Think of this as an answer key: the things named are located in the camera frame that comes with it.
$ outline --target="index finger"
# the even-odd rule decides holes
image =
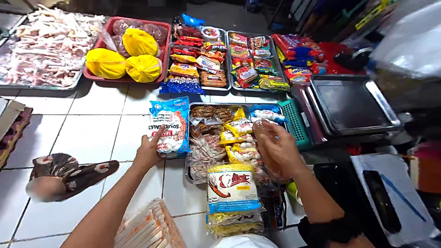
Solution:
[[[161,138],[162,132],[165,129],[165,125],[162,124],[162,126],[159,128],[158,132],[156,132],[155,137],[153,137],[152,142],[153,144],[158,144],[159,139]]]

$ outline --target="yellow fish ball package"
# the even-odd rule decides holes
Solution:
[[[138,83],[149,83],[161,75],[162,61],[152,55],[132,56],[126,59],[127,74]]]
[[[248,162],[209,165],[207,228],[215,236],[263,232],[264,211],[256,184],[255,167]]]
[[[161,53],[155,38],[140,29],[128,28],[123,35],[123,44],[130,56],[150,54],[158,57]]]
[[[104,48],[95,48],[86,54],[86,66],[96,76],[105,79],[119,79],[126,74],[126,58]]]

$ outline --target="person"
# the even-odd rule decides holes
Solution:
[[[160,161],[156,146],[163,130],[164,125],[151,142],[148,141],[146,135],[142,137],[141,146],[136,152],[132,166],[80,221],[61,248],[112,248],[114,246],[114,237],[130,199],[144,175]],[[268,122],[254,125],[254,132],[259,152],[268,169],[280,172],[282,178],[292,178],[297,185],[307,215],[307,218],[302,219],[299,225],[299,232],[310,247],[374,247],[360,232],[351,231],[356,228],[352,228],[351,225],[348,227],[347,224],[351,223],[350,221],[342,223],[347,218],[345,212],[306,167],[293,136],[281,126]],[[343,240],[344,243],[332,240],[335,235],[326,236],[326,233],[320,232],[326,229],[324,226],[327,225],[333,229],[333,233],[338,233],[341,229],[346,234],[342,235],[343,238],[337,237],[336,239]],[[237,247],[238,243],[232,241],[238,240],[243,242],[241,247],[270,247],[271,244],[276,247],[263,236],[250,234],[224,238],[214,247],[224,248],[228,247],[228,244],[231,244],[229,247]]]

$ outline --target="tiled floor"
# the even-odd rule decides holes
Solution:
[[[31,123],[0,171],[0,248],[52,248],[66,239],[84,215],[130,167],[145,134],[149,101],[182,94],[158,95],[156,86],[106,84],[87,80],[70,92],[1,91],[34,108]],[[286,95],[208,92],[191,95],[204,102],[276,103]],[[118,171],[104,181],[60,203],[37,203],[25,192],[32,159],[63,152],[81,164],[118,160]],[[167,160],[149,171],[136,191],[127,213],[136,212],[154,197],[163,197],[188,247],[208,247],[205,234],[204,185],[187,182],[184,160]]]

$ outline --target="metal tray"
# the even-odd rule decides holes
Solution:
[[[231,107],[231,106],[236,106],[236,107],[251,107],[255,104],[249,104],[249,103],[209,103],[209,102],[192,102],[190,103],[189,107],[190,107],[190,112],[192,109],[194,109],[195,107],[199,107],[199,106],[222,106],[222,107]],[[276,103],[262,103],[259,105],[277,105],[280,109],[280,113],[283,114],[282,108],[276,104]],[[245,116],[249,116],[249,111],[245,110]],[[286,124],[283,124],[283,128],[285,128],[285,130],[287,130]],[[188,138],[191,137],[190,134],[190,127],[187,129],[187,135]],[[184,174],[185,174],[185,178],[187,179],[187,181],[189,181],[191,184],[203,184],[205,182],[198,182],[197,180],[195,180],[194,178],[191,177],[190,174],[190,165],[188,164],[188,159],[185,160],[185,169],[184,169]]]
[[[367,134],[401,126],[400,120],[369,76],[312,75],[310,82],[328,127],[334,133]],[[361,111],[370,112],[365,116],[375,118],[363,119],[359,114]]]
[[[9,40],[10,38],[12,38],[13,34],[15,34],[15,32],[17,30],[17,27],[24,24],[27,20],[28,20],[27,15],[23,16],[17,22],[17,24],[9,31],[10,37],[5,38],[4,40],[0,41],[0,53],[6,52],[9,50],[9,48],[5,47],[7,45],[7,44],[5,44],[6,41]],[[67,87],[44,86],[44,85],[22,85],[22,84],[0,84],[0,89],[37,89],[37,90],[62,90],[62,91],[72,90],[78,85],[78,82],[80,81],[80,78],[82,76],[82,72],[83,72],[85,66],[86,66],[86,61],[84,61],[83,66],[73,76],[74,83],[70,86],[67,86]]]
[[[269,39],[269,49],[271,51],[271,54],[273,54],[274,56],[270,59],[272,64],[274,65],[274,67],[276,68],[277,71],[277,76],[280,78],[283,78],[283,80],[286,82],[286,77],[285,74],[283,73],[282,67],[280,66],[280,61],[279,61],[279,57],[277,56],[277,51],[276,51],[276,47],[274,46],[274,42],[273,42],[273,38],[271,38],[268,35],[263,35],[263,34],[256,34],[256,33],[247,33],[247,32],[239,32],[239,31],[234,31],[234,30],[229,30],[227,32],[227,46],[228,46],[228,51],[227,51],[227,63],[228,63],[228,68],[229,71],[233,70],[233,63],[232,63],[232,56],[231,56],[231,50],[230,50],[230,34],[231,33],[236,33],[236,34],[241,34],[243,36],[247,36],[248,38],[250,37],[255,37],[255,36],[265,36],[267,39]],[[243,91],[257,91],[257,92],[271,92],[269,90],[264,90],[264,89],[243,89],[243,88],[239,88],[236,87],[234,85],[234,77],[233,75],[231,75],[231,73],[228,73],[228,80],[230,81],[230,84],[233,86],[233,88],[235,90],[243,90]]]
[[[226,35],[227,32],[221,28],[219,28],[220,31],[220,39],[225,43],[225,40],[227,39]],[[167,63],[166,65],[168,65],[168,68],[170,68],[170,66],[172,65],[172,60],[170,59],[170,53],[172,52],[172,48],[175,47],[182,47],[182,48],[186,48],[189,51],[194,51],[196,50],[195,47],[192,46],[186,46],[186,45],[175,45],[173,42],[170,42],[170,46],[168,46],[168,56],[167,56]],[[227,53],[227,57],[224,59],[222,66],[224,67],[224,73],[225,73],[225,79],[227,80],[227,85],[225,85],[224,87],[206,87],[206,86],[202,86],[202,89],[204,90],[219,90],[219,91],[229,91],[231,89],[231,82],[228,79],[228,75],[230,75],[230,67],[227,65],[227,61],[231,61],[231,55],[229,53]],[[167,80],[168,78],[168,70],[165,70],[165,77],[164,77],[164,81]]]

